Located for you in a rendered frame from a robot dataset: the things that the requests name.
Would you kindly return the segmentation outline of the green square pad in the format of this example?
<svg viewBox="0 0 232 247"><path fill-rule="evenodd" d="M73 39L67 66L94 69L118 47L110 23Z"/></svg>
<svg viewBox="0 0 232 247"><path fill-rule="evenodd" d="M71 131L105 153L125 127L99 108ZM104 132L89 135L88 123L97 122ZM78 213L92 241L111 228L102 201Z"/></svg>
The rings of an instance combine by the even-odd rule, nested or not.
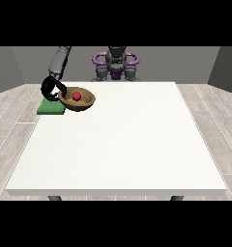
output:
<svg viewBox="0 0 232 247"><path fill-rule="evenodd" d="M63 115L65 106L60 101L48 101L43 98L38 110L38 115Z"/></svg>

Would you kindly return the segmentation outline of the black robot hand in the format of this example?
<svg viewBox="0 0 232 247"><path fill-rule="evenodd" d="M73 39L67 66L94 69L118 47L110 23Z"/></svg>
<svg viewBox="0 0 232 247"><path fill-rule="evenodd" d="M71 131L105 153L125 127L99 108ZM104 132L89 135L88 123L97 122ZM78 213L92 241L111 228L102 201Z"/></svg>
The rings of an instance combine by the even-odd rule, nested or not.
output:
<svg viewBox="0 0 232 247"><path fill-rule="evenodd" d="M41 92L48 101L59 100L59 98L57 97L57 93L52 93L55 87L57 87L62 92L62 96L65 96L67 94L67 87L63 83L61 83L59 80L55 79L52 76L48 76L43 81L43 84L41 86Z"/></svg>

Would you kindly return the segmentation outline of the brown wooden bowl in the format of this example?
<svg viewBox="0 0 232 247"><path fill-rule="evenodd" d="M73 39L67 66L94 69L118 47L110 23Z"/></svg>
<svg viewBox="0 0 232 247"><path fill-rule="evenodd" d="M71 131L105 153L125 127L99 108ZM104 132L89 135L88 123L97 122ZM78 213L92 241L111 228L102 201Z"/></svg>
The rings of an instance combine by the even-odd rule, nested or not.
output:
<svg viewBox="0 0 232 247"><path fill-rule="evenodd" d="M75 101L73 99L74 93L80 93L81 99L79 101ZM61 103L69 110L80 112L87 110L90 108L96 101L95 96L84 88L79 87L68 87L66 96L63 96L61 91L58 92L58 97Z"/></svg>

